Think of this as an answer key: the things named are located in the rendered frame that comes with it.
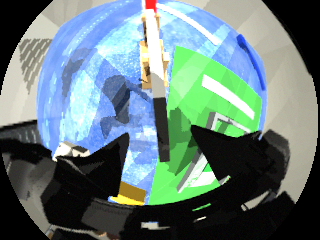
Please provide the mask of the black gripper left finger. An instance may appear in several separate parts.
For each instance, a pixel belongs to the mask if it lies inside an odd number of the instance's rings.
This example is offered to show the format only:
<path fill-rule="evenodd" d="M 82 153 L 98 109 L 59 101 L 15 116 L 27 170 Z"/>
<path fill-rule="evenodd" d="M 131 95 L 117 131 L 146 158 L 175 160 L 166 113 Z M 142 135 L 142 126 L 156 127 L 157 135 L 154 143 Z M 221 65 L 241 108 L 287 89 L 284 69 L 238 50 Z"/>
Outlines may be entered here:
<path fill-rule="evenodd" d="M 121 173 L 127 160 L 125 156 L 128 153 L 129 143 L 131 143 L 129 133 L 124 132 L 104 147 L 97 149 L 92 155 L 87 157 L 55 155 L 55 160 L 63 165 L 65 171 L 87 177 L 87 180 L 101 191 L 109 193 L 111 197 L 119 197 Z"/>

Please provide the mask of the yellow cube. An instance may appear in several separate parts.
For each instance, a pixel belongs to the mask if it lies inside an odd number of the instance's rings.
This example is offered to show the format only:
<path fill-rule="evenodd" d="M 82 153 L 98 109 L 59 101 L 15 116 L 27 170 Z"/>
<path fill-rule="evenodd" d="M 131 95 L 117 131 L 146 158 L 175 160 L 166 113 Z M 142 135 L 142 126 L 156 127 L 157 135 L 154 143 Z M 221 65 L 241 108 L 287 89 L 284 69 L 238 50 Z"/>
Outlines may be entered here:
<path fill-rule="evenodd" d="M 131 184 L 121 181 L 119 188 L 119 197 L 111 197 L 116 203 L 140 205 L 145 203 L 144 189 L 133 187 Z"/>

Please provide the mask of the white flat bar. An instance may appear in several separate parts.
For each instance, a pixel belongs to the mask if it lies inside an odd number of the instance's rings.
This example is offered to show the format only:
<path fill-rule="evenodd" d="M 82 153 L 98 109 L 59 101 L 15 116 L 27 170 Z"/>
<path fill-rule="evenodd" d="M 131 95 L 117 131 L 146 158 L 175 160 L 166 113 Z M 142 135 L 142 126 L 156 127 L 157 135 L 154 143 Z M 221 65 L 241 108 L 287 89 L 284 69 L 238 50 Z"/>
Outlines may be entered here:
<path fill-rule="evenodd" d="M 235 93 L 229 91 L 228 88 L 224 88 L 224 85 L 216 83 L 216 80 L 211 79 L 211 77 L 203 76 L 203 84 L 201 87 L 209 89 L 209 91 L 217 93 L 217 95 L 223 97 L 223 99 L 227 99 L 228 103 L 232 103 L 235 107 L 239 108 L 241 112 L 244 112 L 245 115 L 249 117 L 255 116 L 255 112 L 252 109 L 249 109 L 248 105 L 244 103 L 243 100 L 237 99 Z"/>
<path fill-rule="evenodd" d="M 172 13 L 173 16 L 180 17 L 180 20 L 185 20 L 185 23 L 188 23 L 189 25 L 193 25 L 193 27 L 195 27 L 196 29 L 199 29 L 199 31 L 197 32 L 201 32 L 201 35 L 204 35 L 205 37 L 207 37 L 207 39 L 209 39 L 209 41 L 212 41 L 213 45 L 217 45 L 217 43 L 219 43 L 219 41 L 217 41 L 215 37 L 211 35 L 211 33 L 208 33 L 208 31 L 205 31 L 205 29 L 201 27 L 201 25 L 195 23 L 195 21 L 189 20 L 189 17 L 185 15 L 181 15 L 180 12 L 173 11 L 173 9 L 171 8 L 167 8 L 167 5 L 156 4 L 156 8 L 163 9 L 163 11 L 168 11 L 168 13 Z"/>

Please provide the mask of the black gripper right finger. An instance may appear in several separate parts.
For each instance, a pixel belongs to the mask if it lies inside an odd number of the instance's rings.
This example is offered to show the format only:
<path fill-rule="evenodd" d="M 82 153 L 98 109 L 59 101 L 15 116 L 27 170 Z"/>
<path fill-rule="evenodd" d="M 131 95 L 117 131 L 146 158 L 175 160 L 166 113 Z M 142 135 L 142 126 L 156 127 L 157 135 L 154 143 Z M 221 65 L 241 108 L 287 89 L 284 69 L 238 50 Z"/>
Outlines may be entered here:
<path fill-rule="evenodd" d="M 248 135 L 244 133 L 244 135 L 235 137 L 191 125 L 191 132 L 208 164 L 211 165 L 216 180 L 219 181 L 229 176 L 229 169 L 232 169 L 233 165 L 243 156 L 244 151 L 247 151 L 248 144 L 252 145 L 259 140 L 263 131 L 255 131 Z"/>

